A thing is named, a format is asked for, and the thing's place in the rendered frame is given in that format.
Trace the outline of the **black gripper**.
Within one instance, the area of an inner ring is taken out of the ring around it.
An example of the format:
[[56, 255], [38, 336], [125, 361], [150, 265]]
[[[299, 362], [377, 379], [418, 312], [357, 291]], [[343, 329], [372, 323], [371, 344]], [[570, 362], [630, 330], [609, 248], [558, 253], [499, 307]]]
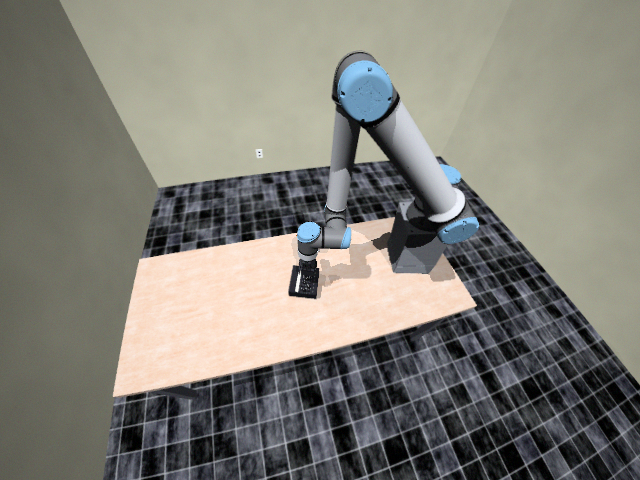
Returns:
[[[312, 261], [304, 261], [302, 259], [299, 259], [299, 274], [300, 274], [300, 270], [301, 270], [301, 275], [303, 275], [303, 278], [305, 276], [313, 276], [314, 277], [314, 269], [317, 268], [317, 261], [316, 258]], [[305, 275], [305, 276], [304, 276]]]

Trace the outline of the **black lighting desk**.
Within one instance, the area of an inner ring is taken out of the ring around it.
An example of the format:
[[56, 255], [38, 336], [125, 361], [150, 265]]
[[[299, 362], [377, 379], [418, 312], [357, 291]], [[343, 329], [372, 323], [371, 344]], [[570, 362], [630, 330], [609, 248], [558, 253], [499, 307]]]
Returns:
[[316, 299], [317, 295], [317, 287], [318, 287], [318, 279], [319, 277], [319, 269], [314, 269], [314, 277], [299, 275], [299, 266], [293, 265], [288, 295], [292, 297], [301, 297], [301, 298], [310, 298]]

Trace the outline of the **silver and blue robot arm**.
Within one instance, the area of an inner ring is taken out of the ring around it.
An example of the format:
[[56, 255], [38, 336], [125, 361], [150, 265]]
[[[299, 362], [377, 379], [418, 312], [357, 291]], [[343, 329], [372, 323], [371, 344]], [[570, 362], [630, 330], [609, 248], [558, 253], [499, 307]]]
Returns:
[[314, 222], [300, 225], [297, 232], [300, 259], [314, 260], [319, 249], [350, 247], [351, 228], [346, 224], [346, 209], [361, 127], [416, 194], [406, 211], [412, 226], [435, 231], [444, 244], [459, 243], [473, 236], [479, 223], [458, 188], [460, 172], [438, 163], [377, 60], [361, 50], [345, 56], [336, 67], [332, 89], [336, 112], [325, 205], [328, 228]]

